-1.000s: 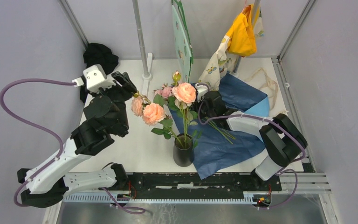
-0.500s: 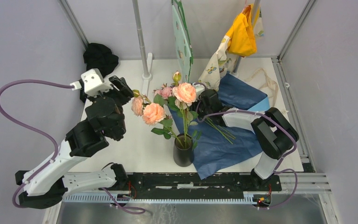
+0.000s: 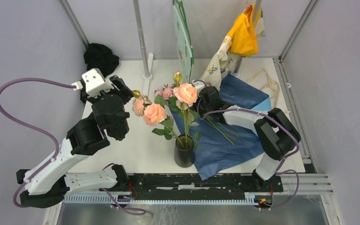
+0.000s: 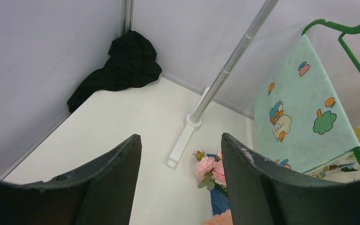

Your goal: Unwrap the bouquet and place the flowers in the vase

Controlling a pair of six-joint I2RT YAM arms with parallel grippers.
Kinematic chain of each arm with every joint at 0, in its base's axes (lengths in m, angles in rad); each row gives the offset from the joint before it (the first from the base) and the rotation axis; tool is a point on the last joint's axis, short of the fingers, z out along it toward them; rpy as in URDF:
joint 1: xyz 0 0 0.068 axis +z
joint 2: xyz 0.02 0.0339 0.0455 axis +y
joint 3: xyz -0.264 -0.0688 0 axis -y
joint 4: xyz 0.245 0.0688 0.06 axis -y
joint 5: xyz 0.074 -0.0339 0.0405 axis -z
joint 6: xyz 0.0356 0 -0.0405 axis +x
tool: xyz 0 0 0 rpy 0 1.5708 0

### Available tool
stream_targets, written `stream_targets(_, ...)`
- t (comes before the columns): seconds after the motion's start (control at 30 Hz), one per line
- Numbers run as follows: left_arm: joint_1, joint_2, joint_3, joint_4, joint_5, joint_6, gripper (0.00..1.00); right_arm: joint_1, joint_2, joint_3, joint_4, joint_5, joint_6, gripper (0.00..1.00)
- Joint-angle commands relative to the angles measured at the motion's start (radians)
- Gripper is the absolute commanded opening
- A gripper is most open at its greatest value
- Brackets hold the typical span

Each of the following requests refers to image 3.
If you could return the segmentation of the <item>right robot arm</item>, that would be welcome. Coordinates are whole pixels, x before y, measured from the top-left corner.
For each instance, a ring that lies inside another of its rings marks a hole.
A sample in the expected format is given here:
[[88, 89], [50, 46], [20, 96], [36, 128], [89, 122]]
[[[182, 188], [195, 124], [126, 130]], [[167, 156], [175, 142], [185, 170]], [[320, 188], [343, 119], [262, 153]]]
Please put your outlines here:
[[212, 119], [223, 125], [238, 126], [253, 131], [264, 151], [263, 157], [252, 172], [252, 186], [264, 191], [285, 160], [300, 149], [300, 134], [279, 108], [255, 111], [227, 103], [213, 86], [197, 89], [196, 111], [202, 119]]

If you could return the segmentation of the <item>orange rose stem with bud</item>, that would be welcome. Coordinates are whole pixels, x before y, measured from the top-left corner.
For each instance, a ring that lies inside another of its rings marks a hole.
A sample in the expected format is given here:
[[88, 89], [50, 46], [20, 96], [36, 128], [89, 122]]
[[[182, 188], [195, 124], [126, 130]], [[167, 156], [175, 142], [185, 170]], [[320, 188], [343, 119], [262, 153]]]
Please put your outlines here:
[[196, 111], [192, 109], [197, 101], [197, 89], [190, 83], [184, 83], [181, 72], [173, 75], [172, 96], [169, 97], [169, 107], [183, 119], [184, 135], [179, 138], [179, 143], [183, 150], [193, 147], [193, 139], [199, 140], [200, 134], [196, 131], [189, 136], [190, 127], [199, 126], [196, 119], [199, 118]]

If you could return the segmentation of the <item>dark blue wrapping paper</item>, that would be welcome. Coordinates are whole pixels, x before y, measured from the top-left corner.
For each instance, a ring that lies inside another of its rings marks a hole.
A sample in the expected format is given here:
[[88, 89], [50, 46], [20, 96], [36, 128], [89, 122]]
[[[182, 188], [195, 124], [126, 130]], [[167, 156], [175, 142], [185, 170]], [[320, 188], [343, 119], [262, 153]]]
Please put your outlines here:
[[[241, 79], [227, 75], [221, 83], [219, 95], [223, 101], [252, 109], [268, 98], [268, 94], [247, 84]], [[254, 159], [264, 153], [257, 135], [238, 126], [215, 123], [223, 132], [232, 136], [231, 144], [217, 130], [202, 120], [196, 120], [199, 126], [190, 127], [190, 136], [196, 131], [202, 133], [195, 150], [195, 167], [202, 180], [216, 173]]]

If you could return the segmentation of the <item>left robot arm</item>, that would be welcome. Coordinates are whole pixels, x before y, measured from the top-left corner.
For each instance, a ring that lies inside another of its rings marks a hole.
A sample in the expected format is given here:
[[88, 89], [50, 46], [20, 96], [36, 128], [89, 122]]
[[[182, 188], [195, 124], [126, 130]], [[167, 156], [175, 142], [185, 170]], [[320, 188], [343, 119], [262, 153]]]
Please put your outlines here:
[[77, 193], [104, 188], [123, 191], [128, 187], [128, 175], [118, 164], [97, 172], [69, 173], [75, 165], [109, 146], [109, 137], [121, 141], [129, 132], [130, 114], [124, 105], [133, 93], [116, 75], [108, 83], [111, 89], [99, 92], [92, 101], [92, 113], [68, 131], [58, 151], [31, 170], [17, 171], [17, 182], [24, 185], [19, 195], [21, 206], [44, 209]]

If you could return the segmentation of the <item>orange rose stem pair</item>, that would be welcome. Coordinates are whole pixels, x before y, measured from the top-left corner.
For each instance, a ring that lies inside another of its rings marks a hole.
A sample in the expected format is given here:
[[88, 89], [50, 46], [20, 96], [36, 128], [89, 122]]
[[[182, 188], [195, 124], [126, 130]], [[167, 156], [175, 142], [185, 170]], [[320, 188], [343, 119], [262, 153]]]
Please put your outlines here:
[[161, 95], [158, 95], [158, 102], [153, 103], [146, 95], [139, 90], [133, 90], [134, 100], [132, 111], [137, 117], [141, 117], [146, 125], [154, 127], [152, 133], [164, 136], [165, 139], [176, 139], [180, 147], [186, 148], [187, 141], [181, 140], [174, 131], [174, 119], [169, 116], [164, 108], [165, 103]]

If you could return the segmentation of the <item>pink flower bouquet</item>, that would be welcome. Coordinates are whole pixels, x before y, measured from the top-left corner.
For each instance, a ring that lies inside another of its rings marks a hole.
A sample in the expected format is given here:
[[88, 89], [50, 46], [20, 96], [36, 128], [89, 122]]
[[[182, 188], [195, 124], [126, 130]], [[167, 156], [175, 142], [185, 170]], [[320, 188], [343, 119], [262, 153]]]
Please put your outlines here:
[[[169, 107], [169, 97], [172, 96], [172, 86], [168, 86], [168, 85], [164, 85], [162, 89], [160, 90], [156, 90], [155, 91], [155, 103], [158, 102], [158, 95], [161, 95], [164, 99], [164, 103], [165, 103], [165, 106], [167, 105]], [[195, 110], [195, 104], [193, 104], [192, 106], [192, 109], [194, 111]], [[234, 142], [232, 142], [232, 139], [233, 137], [228, 135], [227, 133], [223, 132], [221, 129], [219, 129], [215, 123], [213, 122], [213, 119], [210, 119], [210, 118], [206, 118], [206, 119], [203, 119], [202, 121], [204, 121], [205, 123], [207, 123], [208, 125], [210, 125], [212, 128], [214, 128], [215, 130], [217, 130], [221, 135], [223, 135], [223, 137], [225, 139], [227, 139], [231, 144], [234, 144]]]

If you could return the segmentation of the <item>cream ribbon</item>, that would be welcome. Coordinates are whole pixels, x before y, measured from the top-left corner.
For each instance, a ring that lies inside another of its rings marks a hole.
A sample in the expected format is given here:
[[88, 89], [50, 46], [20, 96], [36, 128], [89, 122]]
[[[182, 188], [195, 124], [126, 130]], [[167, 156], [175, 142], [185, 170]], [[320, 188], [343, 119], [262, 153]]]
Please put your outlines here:
[[290, 119], [291, 111], [286, 105], [285, 96], [277, 76], [271, 76], [268, 70], [261, 68], [252, 75], [242, 78], [242, 81], [268, 94], [271, 107], [281, 109]]

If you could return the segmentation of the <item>light blue wrapping paper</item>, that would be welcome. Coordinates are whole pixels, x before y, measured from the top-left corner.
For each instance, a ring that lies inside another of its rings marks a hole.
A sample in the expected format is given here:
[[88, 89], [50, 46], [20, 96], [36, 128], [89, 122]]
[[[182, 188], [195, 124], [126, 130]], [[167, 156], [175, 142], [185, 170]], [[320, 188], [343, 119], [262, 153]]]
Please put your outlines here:
[[272, 110], [270, 98], [269, 97], [266, 98], [261, 103], [254, 106], [251, 110], [253, 110], [253, 111], [265, 111], [265, 112], [268, 112], [268, 111]]

